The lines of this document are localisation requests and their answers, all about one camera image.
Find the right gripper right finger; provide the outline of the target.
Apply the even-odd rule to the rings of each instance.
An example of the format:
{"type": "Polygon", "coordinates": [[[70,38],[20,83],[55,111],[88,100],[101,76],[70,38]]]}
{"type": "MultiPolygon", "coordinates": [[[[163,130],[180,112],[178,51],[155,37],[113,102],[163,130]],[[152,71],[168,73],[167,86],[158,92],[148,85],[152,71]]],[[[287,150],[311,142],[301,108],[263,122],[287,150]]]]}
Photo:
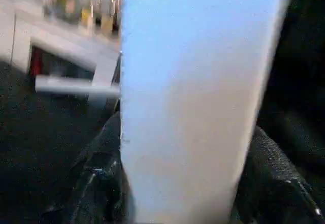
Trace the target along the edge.
{"type": "Polygon", "coordinates": [[[264,130],[255,127],[235,206],[242,223],[323,223],[313,189],[264,130]]]}

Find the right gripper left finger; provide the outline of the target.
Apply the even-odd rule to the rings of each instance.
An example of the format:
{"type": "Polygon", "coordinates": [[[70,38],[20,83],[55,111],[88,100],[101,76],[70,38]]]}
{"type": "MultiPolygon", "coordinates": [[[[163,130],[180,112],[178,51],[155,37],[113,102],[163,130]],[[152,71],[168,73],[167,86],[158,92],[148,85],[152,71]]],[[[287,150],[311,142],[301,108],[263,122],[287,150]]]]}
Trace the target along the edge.
{"type": "Polygon", "coordinates": [[[128,183],[121,161],[121,118],[114,113],[80,152],[42,223],[125,223],[128,183]]]}

